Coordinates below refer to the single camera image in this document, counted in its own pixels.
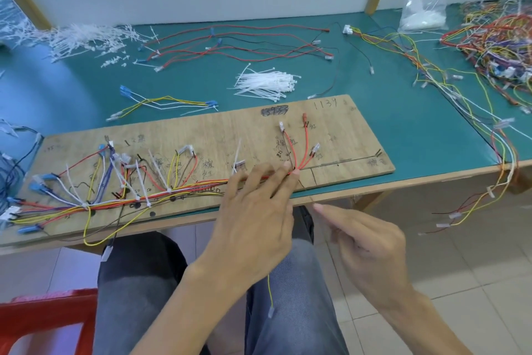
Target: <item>hand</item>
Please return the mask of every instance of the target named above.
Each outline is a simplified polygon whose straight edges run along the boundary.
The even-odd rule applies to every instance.
[[[290,162],[273,170],[271,164],[259,164],[249,177],[238,172],[229,179],[211,240],[198,259],[241,294],[266,277],[291,249],[294,218],[289,198],[300,171],[287,177]]]
[[[406,241],[395,225],[366,213],[315,204],[338,230],[342,262],[353,284],[379,312],[415,298],[406,270]]]

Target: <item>table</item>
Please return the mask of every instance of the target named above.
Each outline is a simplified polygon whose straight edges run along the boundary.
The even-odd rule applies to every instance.
[[[291,23],[330,28],[330,33],[322,33],[318,38],[322,40],[323,46],[339,49],[333,62],[320,62],[315,56],[302,56],[257,63],[253,65],[253,69],[259,71],[275,66],[277,70],[302,76],[296,91],[286,99],[296,101],[325,90],[332,83],[338,66],[335,86],[327,95],[349,94],[353,98],[396,166],[396,171],[389,175],[301,191],[294,194],[294,205],[366,195],[357,204],[357,208],[364,209],[375,203],[375,199],[383,191],[499,170],[493,149],[438,90],[434,87],[412,87],[416,70],[407,59],[367,45],[352,36],[349,41],[364,51],[375,68],[375,74],[371,75],[366,58],[344,39],[341,32],[344,24],[350,24],[364,32],[376,31],[385,35],[393,32],[386,27],[396,27],[399,18],[398,12],[379,11],[373,17],[355,13],[234,22],[258,27]],[[451,25],[460,23],[456,6],[449,7],[449,21]],[[206,26],[209,23],[154,25],[153,30],[161,37],[182,29]],[[138,26],[137,31],[145,35],[151,34],[149,26]],[[312,39],[318,32],[301,30],[297,34],[305,39]],[[426,39],[427,35],[416,37]],[[423,42],[419,47],[423,54],[443,68],[471,70],[459,52],[451,49],[434,50],[436,44],[437,42]],[[138,45],[129,45],[127,53],[132,58],[144,58],[146,53],[138,52],[137,47]],[[108,123],[105,119],[111,113],[129,105],[120,96],[120,85],[128,86],[147,97],[170,94],[183,99],[213,99],[218,101],[221,110],[260,106],[267,102],[233,96],[227,90],[245,66],[244,62],[227,57],[205,57],[187,63],[176,63],[155,73],[151,68],[130,63],[125,68],[120,65],[100,68],[110,56],[94,58],[93,54],[88,53],[52,64],[46,54],[47,47],[36,46],[17,48],[10,54],[0,55],[0,65],[6,69],[0,80],[0,110],[3,116],[13,123],[36,128],[44,135],[106,126]],[[478,85],[469,79],[462,82],[471,98],[479,97],[476,94]],[[532,130],[532,116],[515,114],[515,111],[507,115],[511,108],[495,92],[492,100],[496,102],[496,112],[501,110],[501,117],[515,116],[522,131]],[[152,121],[175,115],[176,112],[171,110],[161,112],[139,109],[117,124]],[[531,165],[530,141],[516,135],[511,135],[510,138],[519,151],[520,166]],[[28,141],[26,145],[23,142],[24,139],[14,141],[13,138],[8,140],[4,136],[0,139],[0,143],[12,156],[22,153],[31,145]],[[141,233],[214,218],[216,211],[199,211],[175,218],[132,224],[124,232]],[[4,247],[0,249],[0,253],[61,245],[67,243],[46,242],[32,246]]]

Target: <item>red plastic stool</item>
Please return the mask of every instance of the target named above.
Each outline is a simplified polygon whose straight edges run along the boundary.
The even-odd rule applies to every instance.
[[[14,298],[0,304],[0,355],[7,355],[21,337],[83,323],[75,355],[93,352],[97,289],[55,292]]]

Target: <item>person's left hand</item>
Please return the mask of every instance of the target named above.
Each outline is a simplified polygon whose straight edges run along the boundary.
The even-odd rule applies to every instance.
[[[241,191],[237,191],[238,183],[246,175],[233,175],[211,240],[196,261],[241,293],[266,277],[291,249],[294,218],[289,198],[300,171],[287,176],[289,170],[290,162],[286,162],[261,183],[274,169],[271,164],[259,164]]]

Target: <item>blue denim pants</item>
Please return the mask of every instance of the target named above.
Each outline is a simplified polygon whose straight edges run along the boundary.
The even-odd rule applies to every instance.
[[[349,355],[312,238],[300,217],[295,216],[292,250],[270,273],[271,318],[267,280],[247,292],[245,355]],[[177,244],[158,232],[117,238],[98,275],[94,355],[128,355],[186,267]],[[200,354],[210,354],[206,345]]]

